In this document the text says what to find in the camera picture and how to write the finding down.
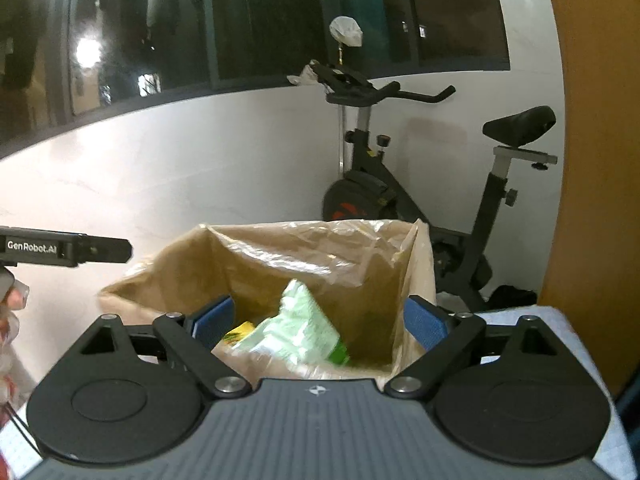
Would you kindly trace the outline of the person's left hand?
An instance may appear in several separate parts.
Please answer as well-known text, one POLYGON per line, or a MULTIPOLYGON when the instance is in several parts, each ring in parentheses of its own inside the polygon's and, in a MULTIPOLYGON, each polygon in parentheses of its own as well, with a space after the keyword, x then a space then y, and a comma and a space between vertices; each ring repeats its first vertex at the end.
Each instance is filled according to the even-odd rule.
POLYGON ((18 398, 20 389, 11 374, 15 358, 12 344, 20 331, 20 321, 15 312, 26 307, 29 287, 17 280, 12 272, 1 268, 1 406, 18 398))

